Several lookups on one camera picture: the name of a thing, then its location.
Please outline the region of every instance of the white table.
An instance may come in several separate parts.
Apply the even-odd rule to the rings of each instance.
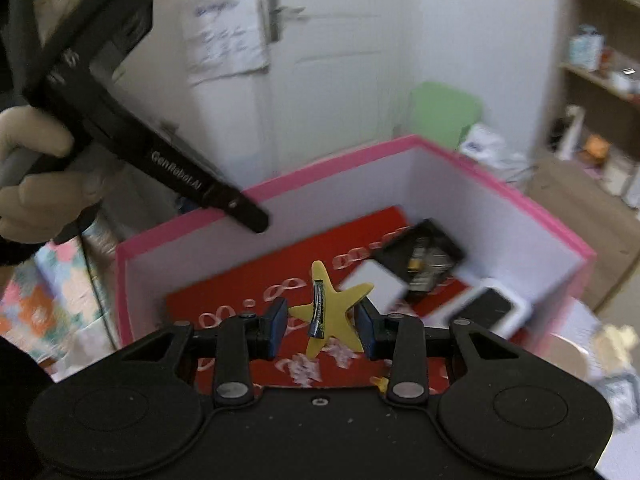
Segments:
[[[591,334],[600,321],[580,301],[575,301],[559,335],[591,351]],[[590,380],[602,376],[601,370],[591,362]],[[631,480],[640,478],[640,422],[623,433],[615,433],[596,468],[607,480]]]

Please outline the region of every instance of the orange flower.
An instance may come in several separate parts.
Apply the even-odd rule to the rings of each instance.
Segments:
[[[11,321],[6,316],[0,314],[0,334],[6,334],[11,330]]]
[[[44,336],[54,325],[53,302],[42,287],[36,286],[30,297],[20,300],[18,318],[38,337]]]

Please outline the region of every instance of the black cable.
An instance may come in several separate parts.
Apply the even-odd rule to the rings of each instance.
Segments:
[[[109,327],[109,321],[107,320],[107,313],[104,309],[104,305],[102,304],[102,300],[100,299],[100,295],[98,294],[98,289],[95,286],[94,272],[91,270],[91,265],[89,264],[88,251],[86,250],[86,241],[84,239],[84,235],[82,234],[82,229],[80,224],[76,222],[76,229],[78,230],[78,238],[80,240],[80,249],[82,252],[82,257],[84,258],[84,264],[86,266],[86,272],[89,274],[89,281],[91,282],[91,288],[94,291],[95,301],[98,304],[98,309],[100,310],[100,316],[102,317],[102,322],[104,323],[104,329],[107,332],[107,337],[109,338],[109,343],[111,343],[111,347],[114,352],[118,351],[118,346],[116,345],[116,341],[111,333],[111,329]]]

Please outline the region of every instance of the yellow starfish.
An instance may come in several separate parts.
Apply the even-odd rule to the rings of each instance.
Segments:
[[[313,263],[311,277],[314,282],[322,281],[324,283],[324,337],[322,339],[309,338],[306,356],[309,359],[315,359],[331,337],[335,337],[354,352],[364,352],[358,333],[347,317],[347,313],[353,305],[373,290],[373,285],[363,283],[343,292],[336,292],[322,262]],[[291,317],[307,323],[311,322],[313,314],[313,303],[292,306],[289,309]]]

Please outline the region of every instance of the red mat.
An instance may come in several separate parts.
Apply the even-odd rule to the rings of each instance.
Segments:
[[[370,250],[397,236],[406,226],[406,219],[396,208],[360,218],[178,291],[166,298],[168,312],[172,320],[189,320],[198,328],[208,328],[243,310],[262,314],[278,296],[286,298],[289,306],[311,303],[309,272],[315,260],[324,262],[337,288]],[[458,280],[449,280],[414,309],[424,316],[465,289]],[[411,313],[408,306],[400,305],[399,311]],[[252,363],[255,383],[315,388],[369,386],[371,378],[388,376],[384,362],[370,362],[336,341],[318,359],[309,361],[304,355],[307,341],[306,323],[289,319],[276,360]],[[209,393],[212,360],[203,360],[200,368],[198,387]],[[430,360],[430,387],[438,392],[445,390],[448,382],[443,376],[444,361]]]

